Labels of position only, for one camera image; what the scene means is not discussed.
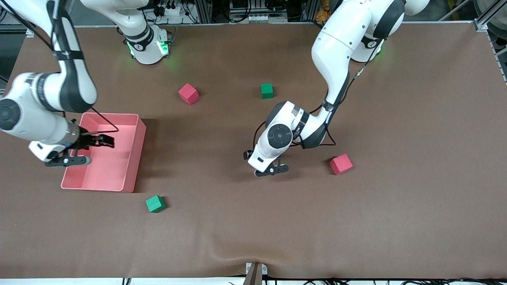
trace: brown tabletop surface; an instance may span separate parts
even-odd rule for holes
[[[1,134],[0,277],[229,276],[251,261],[284,278],[507,277],[507,87],[472,24],[403,24],[340,106],[337,145],[291,148],[290,171],[264,178],[242,157],[255,128],[280,101],[325,95],[316,27],[182,27],[150,66],[113,28],[77,32],[97,109],[147,126],[135,192],[63,190],[63,169]],[[56,70],[26,39],[12,78]],[[332,175],[343,153],[354,169]],[[149,213],[153,195],[169,208]]]

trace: green cube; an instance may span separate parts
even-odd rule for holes
[[[273,85],[271,83],[261,84],[262,99],[273,98]]]
[[[148,210],[152,213],[157,213],[165,209],[164,200],[159,195],[155,195],[146,200],[146,206],[148,206]]]

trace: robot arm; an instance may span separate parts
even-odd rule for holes
[[[427,4],[427,0],[408,1],[413,12],[422,11]],[[245,154],[248,163],[256,169],[256,176],[288,171],[286,165],[280,166],[279,156],[292,142],[304,149],[320,146],[348,85],[350,58],[371,60],[380,51],[382,40],[398,29],[404,14],[403,0],[340,3],[312,46],[313,63],[328,85],[322,108],[313,116],[288,101],[275,106],[253,152]]]
[[[148,25],[141,11],[149,0],[81,0],[88,9],[95,10],[121,30],[127,39],[130,53],[142,64],[157,63],[169,55],[170,39],[166,30]]]
[[[83,145],[86,130],[55,111],[83,113],[96,102],[97,91],[88,74],[72,21],[58,1],[0,0],[9,12],[41,27],[52,39],[59,73],[23,73],[0,99],[0,129],[32,141],[30,150],[49,162],[76,144]],[[76,164],[87,164],[79,158]]]

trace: black velcro strap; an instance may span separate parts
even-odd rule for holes
[[[53,51],[56,60],[85,59],[82,51]]]
[[[308,122],[308,118],[310,118],[310,114],[307,111],[305,111],[303,113],[303,115],[301,116],[301,120],[299,120],[299,123],[296,126],[296,129],[292,132],[293,139],[296,139],[299,136],[299,134],[301,133],[301,131],[305,127],[306,122]]]
[[[333,105],[326,100],[322,101],[322,108],[324,108],[326,111],[329,111],[331,113],[334,113],[336,111],[336,108],[338,108],[338,105]]]

